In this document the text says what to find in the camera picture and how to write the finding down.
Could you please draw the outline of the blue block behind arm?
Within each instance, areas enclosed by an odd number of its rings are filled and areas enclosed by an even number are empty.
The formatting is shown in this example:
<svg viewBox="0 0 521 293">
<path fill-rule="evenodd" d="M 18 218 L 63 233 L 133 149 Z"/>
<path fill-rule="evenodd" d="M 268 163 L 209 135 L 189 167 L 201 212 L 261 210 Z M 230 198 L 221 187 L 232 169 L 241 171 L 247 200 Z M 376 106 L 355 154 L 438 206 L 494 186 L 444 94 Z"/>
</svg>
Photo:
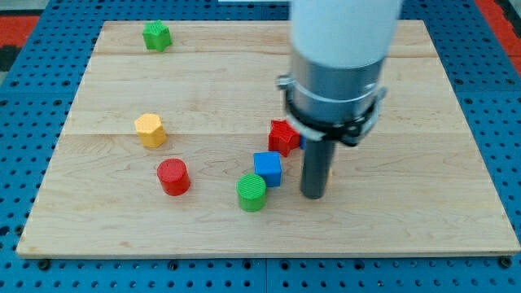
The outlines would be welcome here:
<svg viewBox="0 0 521 293">
<path fill-rule="evenodd" d="M 300 135 L 300 149 L 305 150 L 306 147 L 306 137 Z"/>
</svg>

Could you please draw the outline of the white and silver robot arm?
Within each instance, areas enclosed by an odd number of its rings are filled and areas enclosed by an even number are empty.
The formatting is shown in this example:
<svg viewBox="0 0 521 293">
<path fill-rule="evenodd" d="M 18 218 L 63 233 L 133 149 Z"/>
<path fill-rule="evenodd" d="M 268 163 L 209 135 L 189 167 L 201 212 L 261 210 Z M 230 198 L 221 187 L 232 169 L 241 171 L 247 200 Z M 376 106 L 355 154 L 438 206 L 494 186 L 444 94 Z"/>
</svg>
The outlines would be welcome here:
<svg viewBox="0 0 521 293">
<path fill-rule="evenodd" d="M 374 103 L 401 0 L 294 0 L 291 75 L 296 110 L 336 123 Z"/>
</svg>

